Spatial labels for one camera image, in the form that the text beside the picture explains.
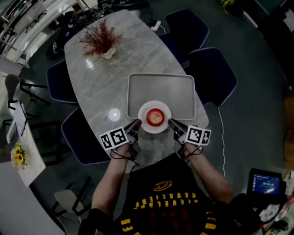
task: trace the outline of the jersey logo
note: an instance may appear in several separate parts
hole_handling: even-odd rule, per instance
[[[158,191],[162,191],[162,190],[165,190],[165,189],[171,187],[172,186],[172,182],[170,180],[161,181],[161,182],[157,183],[156,186],[158,186],[158,187],[156,187],[154,189],[154,191],[158,192]]]

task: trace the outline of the hand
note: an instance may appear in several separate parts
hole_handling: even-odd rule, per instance
[[[126,157],[132,157],[131,153],[129,152],[129,147],[130,145],[127,143],[127,144],[124,144],[118,148],[116,148],[116,152],[120,155],[124,155]]]
[[[185,143],[185,151],[184,151],[185,156],[188,156],[190,153],[192,153],[197,148],[198,148],[197,145]],[[197,149],[194,153],[199,154],[199,153],[201,153],[201,151],[199,149]]]

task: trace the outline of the gray floor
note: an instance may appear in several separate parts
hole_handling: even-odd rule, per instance
[[[238,86],[231,97],[220,107],[224,122],[226,144],[226,177],[236,194],[245,192],[251,168],[281,172],[283,167],[283,139],[286,122],[283,109],[283,94],[286,89],[284,74],[261,33],[246,19],[227,15],[217,0],[150,0],[153,18],[162,21],[167,32],[165,16],[173,11],[189,8],[197,13],[209,26],[210,32],[204,47],[217,47],[229,61],[237,78]],[[30,69],[22,77],[46,84],[46,70],[64,59],[45,58],[45,50],[53,39],[47,41],[30,59]],[[42,95],[49,100],[48,92]],[[43,108],[41,120],[64,120],[73,106],[57,104]],[[212,129],[210,145],[204,153],[210,162],[222,172],[221,121],[218,109],[208,104],[205,110]],[[76,183],[78,192],[87,175],[92,183],[85,204],[90,201],[95,185],[99,182],[107,165],[83,166],[72,154],[62,156],[61,164],[48,167],[34,182],[47,207],[51,207],[54,192],[62,190],[68,183]],[[124,201],[126,179],[119,199],[120,209]]]

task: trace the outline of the forearm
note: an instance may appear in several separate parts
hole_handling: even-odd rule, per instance
[[[203,154],[191,155],[188,158],[212,199],[229,203],[235,197],[227,179],[210,164]]]
[[[96,187],[92,199],[92,208],[98,208],[109,216],[112,216],[121,183],[127,167],[127,159],[112,159],[110,164]]]

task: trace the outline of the yellow flower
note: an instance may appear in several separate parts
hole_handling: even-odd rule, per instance
[[[17,147],[14,151],[14,157],[20,155],[20,151],[21,151],[20,147]]]
[[[24,161],[24,158],[21,154],[17,155],[17,156],[14,156],[16,162],[18,163],[18,165],[22,165],[23,164],[23,161]]]

